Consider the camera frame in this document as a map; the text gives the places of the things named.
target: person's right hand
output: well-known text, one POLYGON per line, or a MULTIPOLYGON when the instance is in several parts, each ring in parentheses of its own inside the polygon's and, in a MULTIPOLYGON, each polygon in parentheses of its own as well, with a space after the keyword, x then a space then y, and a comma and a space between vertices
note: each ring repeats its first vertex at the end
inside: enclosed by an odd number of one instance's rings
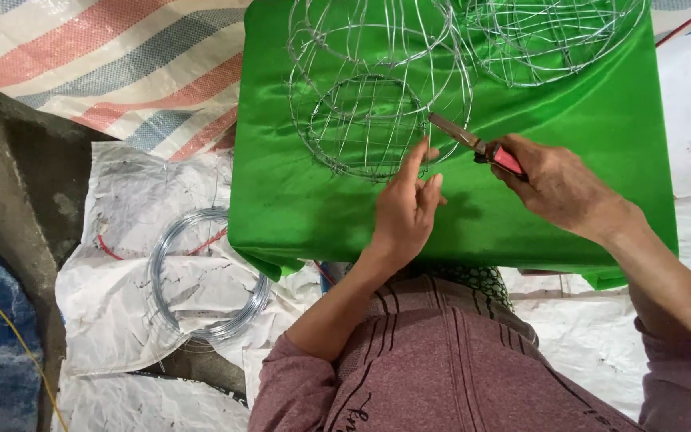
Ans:
POLYGON ((513 154, 529 182, 495 165, 493 174, 516 192, 527 210, 559 228, 603 245, 632 215, 641 212, 566 148, 536 144, 517 134, 494 142, 513 154))

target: wire frame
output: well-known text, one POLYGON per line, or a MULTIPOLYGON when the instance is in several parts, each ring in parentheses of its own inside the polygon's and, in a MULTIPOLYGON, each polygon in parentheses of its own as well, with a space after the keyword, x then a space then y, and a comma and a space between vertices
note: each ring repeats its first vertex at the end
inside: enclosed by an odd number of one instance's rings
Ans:
MULTIPOLYGON (((421 137, 441 135, 428 127, 432 109, 467 125, 473 85, 465 57, 472 53, 461 50, 451 5, 420 1, 293 5, 287 44, 293 124, 336 174, 387 181, 421 137)), ((437 161, 455 150, 448 137, 431 140, 441 152, 437 161)))
POLYGON ((646 10, 647 0, 470 0, 467 42, 486 72, 531 87, 614 50, 646 10))

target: hand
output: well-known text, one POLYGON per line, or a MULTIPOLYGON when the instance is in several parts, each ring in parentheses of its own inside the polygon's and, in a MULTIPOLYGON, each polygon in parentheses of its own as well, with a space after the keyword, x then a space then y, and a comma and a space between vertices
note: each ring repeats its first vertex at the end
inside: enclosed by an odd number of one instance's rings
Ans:
POLYGON ((559 228, 604 246, 632 215, 641 213, 566 148, 535 144, 517 134, 495 141, 516 157, 529 182, 494 165, 492 172, 516 192, 527 210, 559 228))
POLYGON ((432 175, 427 182, 417 178, 424 158, 438 154, 436 148, 428 148, 424 137, 378 197, 372 242, 359 260, 370 261, 386 278, 420 254, 434 228, 436 207, 447 203, 441 196, 441 174, 432 175))

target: forearm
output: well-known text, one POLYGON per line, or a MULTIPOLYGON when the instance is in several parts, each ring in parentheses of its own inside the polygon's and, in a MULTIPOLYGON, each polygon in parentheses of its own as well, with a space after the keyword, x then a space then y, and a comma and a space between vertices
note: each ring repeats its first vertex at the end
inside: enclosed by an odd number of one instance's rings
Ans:
POLYGON ((364 319, 372 294, 391 276, 362 254, 351 271, 286 331, 298 348, 327 361, 338 358, 364 319))
POLYGON ((602 244, 619 263, 639 319, 661 340, 691 339, 691 270, 649 227, 637 208, 602 244))

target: green satin cloth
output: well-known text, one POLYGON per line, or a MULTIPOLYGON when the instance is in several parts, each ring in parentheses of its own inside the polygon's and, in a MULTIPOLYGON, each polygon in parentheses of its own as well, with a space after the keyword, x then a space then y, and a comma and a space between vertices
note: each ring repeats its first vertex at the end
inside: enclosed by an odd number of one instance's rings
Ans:
MULTIPOLYGON (((246 41, 236 129, 228 236, 272 279, 297 258, 355 260, 374 228, 383 185, 333 175, 313 159, 290 121, 286 51, 290 0, 255 0, 246 41)), ((581 73, 536 88, 507 88, 482 75, 469 129, 484 139, 509 132, 570 148, 610 187, 644 211, 677 251, 657 61, 649 14, 614 52, 581 73)), ((624 284, 600 246, 527 211, 473 153, 459 148, 428 174, 445 175, 449 204, 420 259, 561 270, 597 289, 624 284)))

